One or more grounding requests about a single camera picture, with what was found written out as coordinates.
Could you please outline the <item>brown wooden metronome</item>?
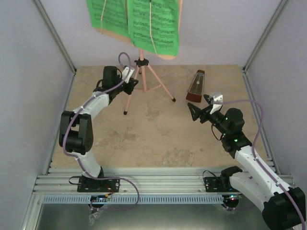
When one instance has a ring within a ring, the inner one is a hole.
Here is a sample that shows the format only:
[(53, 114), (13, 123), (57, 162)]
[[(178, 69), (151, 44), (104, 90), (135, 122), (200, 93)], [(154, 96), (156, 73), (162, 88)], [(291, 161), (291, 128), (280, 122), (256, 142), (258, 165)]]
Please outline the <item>brown wooden metronome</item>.
[(195, 73), (191, 85), (188, 89), (186, 100), (194, 103), (200, 103), (203, 95), (203, 87), (205, 80), (205, 71), (197, 70)]

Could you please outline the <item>green sheet music page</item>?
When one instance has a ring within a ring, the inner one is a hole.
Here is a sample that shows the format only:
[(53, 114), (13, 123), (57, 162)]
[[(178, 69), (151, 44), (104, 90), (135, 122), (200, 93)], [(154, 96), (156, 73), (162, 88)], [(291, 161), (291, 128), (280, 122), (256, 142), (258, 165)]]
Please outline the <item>green sheet music page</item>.
[(177, 56), (179, 3), (177, 0), (129, 0), (131, 43), (156, 55)]
[(129, 37), (125, 0), (87, 0), (93, 28)]

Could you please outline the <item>clear plastic metronome cover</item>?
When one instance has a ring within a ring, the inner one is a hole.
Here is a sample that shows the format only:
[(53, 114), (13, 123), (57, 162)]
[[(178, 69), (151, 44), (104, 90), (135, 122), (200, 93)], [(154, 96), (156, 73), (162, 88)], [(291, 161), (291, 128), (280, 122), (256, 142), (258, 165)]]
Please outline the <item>clear plastic metronome cover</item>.
[(193, 79), (190, 91), (193, 94), (202, 95), (203, 84), (204, 84), (204, 73), (203, 72), (197, 72), (195, 74), (194, 79)]

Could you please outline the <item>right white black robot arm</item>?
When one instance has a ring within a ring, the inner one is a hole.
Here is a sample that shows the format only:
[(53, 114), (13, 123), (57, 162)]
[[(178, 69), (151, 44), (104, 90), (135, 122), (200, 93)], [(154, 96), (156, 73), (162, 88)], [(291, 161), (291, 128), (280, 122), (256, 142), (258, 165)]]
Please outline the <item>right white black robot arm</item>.
[(271, 230), (287, 230), (295, 226), (306, 229), (306, 197), (299, 187), (292, 188), (277, 175), (260, 157), (255, 141), (250, 141), (243, 132), (245, 124), (240, 109), (229, 108), (225, 114), (221, 108), (226, 103), (222, 94), (204, 95), (208, 106), (200, 109), (188, 103), (192, 119), (203, 124), (210, 122), (220, 133), (219, 140), (225, 152), (239, 162), (248, 173), (236, 166), (224, 169), (220, 186), (225, 191), (239, 191), (261, 212)]

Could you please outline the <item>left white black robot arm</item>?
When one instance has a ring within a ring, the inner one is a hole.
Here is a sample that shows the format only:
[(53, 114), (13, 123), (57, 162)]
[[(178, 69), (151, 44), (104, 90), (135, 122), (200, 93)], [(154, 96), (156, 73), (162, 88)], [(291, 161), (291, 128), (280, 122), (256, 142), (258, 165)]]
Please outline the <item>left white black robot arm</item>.
[(114, 192), (118, 179), (104, 179), (103, 168), (96, 161), (91, 148), (94, 143), (93, 120), (124, 92), (132, 94), (138, 84), (132, 75), (134, 68), (125, 66), (123, 70), (106, 66), (91, 97), (81, 106), (61, 114), (59, 145), (67, 156), (73, 157), (82, 169), (77, 184), (78, 192)]

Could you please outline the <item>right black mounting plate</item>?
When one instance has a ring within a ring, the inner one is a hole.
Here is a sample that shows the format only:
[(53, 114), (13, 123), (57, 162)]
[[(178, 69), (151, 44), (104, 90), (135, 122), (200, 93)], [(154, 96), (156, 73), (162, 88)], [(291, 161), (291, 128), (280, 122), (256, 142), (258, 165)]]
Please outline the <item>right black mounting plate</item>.
[(205, 190), (208, 193), (214, 193), (214, 192), (229, 192), (232, 190), (232, 188), (226, 188), (222, 185), (220, 180), (216, 179), (215, 177), (204, 177), (204, 186)]

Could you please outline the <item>black mounting plate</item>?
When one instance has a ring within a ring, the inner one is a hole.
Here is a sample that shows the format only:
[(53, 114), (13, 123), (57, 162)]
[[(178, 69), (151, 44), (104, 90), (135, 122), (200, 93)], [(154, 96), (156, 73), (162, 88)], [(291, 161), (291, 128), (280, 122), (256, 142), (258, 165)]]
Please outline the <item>black mounting plate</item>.
[(229, 192), (232, 190), (232, 188), (226, 188), (222, 185), (220, 180), (216, 179), (215, 177), (204, 177), (204, 186), (205, 190), (208, 193), (214, 193), (214, 192)]
[(119, 191), (120, 180), (95, 180), (82, 176), (77, 184), (77, 192), (79, 193), (117, 193)]

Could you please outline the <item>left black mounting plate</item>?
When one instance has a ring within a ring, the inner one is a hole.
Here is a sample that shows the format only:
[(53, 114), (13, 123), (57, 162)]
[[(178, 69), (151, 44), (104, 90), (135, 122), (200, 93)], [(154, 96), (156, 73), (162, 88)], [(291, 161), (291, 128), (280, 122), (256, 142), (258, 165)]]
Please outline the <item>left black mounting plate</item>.
[(120, 180), (95, 180), (82, 176), (77, 184), (77, 192), (79, 193), (117, 193), (119, 191)]

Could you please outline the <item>clear plastic bag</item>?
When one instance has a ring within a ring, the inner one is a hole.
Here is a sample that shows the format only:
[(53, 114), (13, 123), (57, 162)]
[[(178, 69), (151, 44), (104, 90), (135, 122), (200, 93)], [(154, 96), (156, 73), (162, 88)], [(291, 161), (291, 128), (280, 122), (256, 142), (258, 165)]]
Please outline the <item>clear plastic bag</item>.
[(89, 215), (89, 226), (95, 224), (95, 222), (101, 217), (104, 213), (102, 208), (93, 208), (91, 209), (91, 214)]

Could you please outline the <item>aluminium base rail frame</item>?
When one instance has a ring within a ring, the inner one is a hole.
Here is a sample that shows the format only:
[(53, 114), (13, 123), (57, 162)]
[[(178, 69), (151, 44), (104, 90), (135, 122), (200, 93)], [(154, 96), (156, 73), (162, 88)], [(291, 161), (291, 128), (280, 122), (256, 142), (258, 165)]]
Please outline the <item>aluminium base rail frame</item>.
[[(208, 194), (202, 177), (206, 168), (106, 168), (111, 176), (124, 177), (120, 195), (221, 195)], [(261, 213), (243, 197), (239, 209), (228, 212), (219, 204), (138, 204), (130, 210), (112, 206), (89, 226), (88, 204), (43, 204), (46, 195), (78, 193), (70, 184), (78, 168), (50, 168), (37, 176), (24, 217), (24, 230), (264, 230)]]

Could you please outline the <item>right aluminium corner post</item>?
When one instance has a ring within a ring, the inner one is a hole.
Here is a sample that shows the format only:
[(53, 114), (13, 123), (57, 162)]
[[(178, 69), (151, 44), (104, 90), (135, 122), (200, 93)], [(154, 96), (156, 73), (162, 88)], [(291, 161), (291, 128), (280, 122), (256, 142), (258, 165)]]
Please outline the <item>right aluminium corner post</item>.
[(278, 22), (279, 18), (281, 17), (283, 11), (289, 4), (290, 0), (281, 0), (275, 9), (273, 15), (268, 21), (268, 24), (266, 25), (263, 33), (261, 34), (258, 42), (256, 43), (254, 49), (252, 50), (252, 53), (250, 54), (249, 58), (247, 59), (245, 65), (243, 66), (242, 70), (244, 73), (247, 72), (249, 67), (251, 66), (253, 60), (256, 58), (257, 54), (260, 52), (262, 46), (266, 42), (267, 38), (271, 34), (272, 30), (274, 29), (276, 23)]

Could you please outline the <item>aluminium corner post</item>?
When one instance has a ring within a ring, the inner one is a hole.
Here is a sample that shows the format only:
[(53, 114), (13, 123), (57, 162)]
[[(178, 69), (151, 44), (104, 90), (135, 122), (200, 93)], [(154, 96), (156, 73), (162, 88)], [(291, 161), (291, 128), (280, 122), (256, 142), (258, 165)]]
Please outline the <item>aluminium corner post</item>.
[(40, 16), (42, 17), (51, 37), (53, 38), (53, 40), (55, 41), (58, 49), (60, 50), (62, 56), (64, 57), (66, 63), (68, 64), (69, 68), (71, 69), (73, 75), (76, 74), (77, 69), (75, 67), (75, 65), (73, 64), (72, 59), (70, 58), (70, 55), (68, 54), (55, 26), (53, 25), (44, 5), (42, 4), (42, 2), (40, 0), (32, 0), (32, 3), (35, 5), (38, 13), (40, 14)]
[(254, 49), (252, 50), (252, 53), (250, 54), (249, 58), (247, 59), (245, 65), (243, 66), (242, 70), (244, 73), (247, 72), (249, 67), (251, 66), (253, 60), (256, 58), (257, 54), (260, 52), (262, 46), (266, 42), (267, 38), (271, 34), (272, 30), (274, 29), (276, 23), (278, 22), (279, 18), (281, 17), (283, 11), (289, 4), (290, 0), (281, 0), (275, 9), (273, 15), (268, 21), (268, 24), (266, 25), (263, 33), (261, 34), (258, 42), (256, 43)]

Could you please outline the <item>left aluminium corner post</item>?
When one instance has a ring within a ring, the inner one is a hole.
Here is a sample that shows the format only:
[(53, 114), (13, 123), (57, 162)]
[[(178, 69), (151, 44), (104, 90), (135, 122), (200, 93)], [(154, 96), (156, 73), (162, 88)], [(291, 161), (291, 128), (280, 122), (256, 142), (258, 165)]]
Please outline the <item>left aluminium corner post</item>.
[(75, 65), (73, 64), (72, 59), (70, 58), (70, 55), (68, 54), (55, 26), (53, 25), (44, 5), (42, 4), (42, 2), (40, 0), (32, 0), (32, 3), (35, 5), (38, 13), (40, 14), (40, 16), (42, 17), (51, 37), (53, 38), (53, 40), (55, 41), (58, 49), (60, 50), (62, 56), (64, 57), (66, 63), (68, 64), (69, 68), (71, 69), (73, 75), (76, 74), (77, 69), (75, 67)]

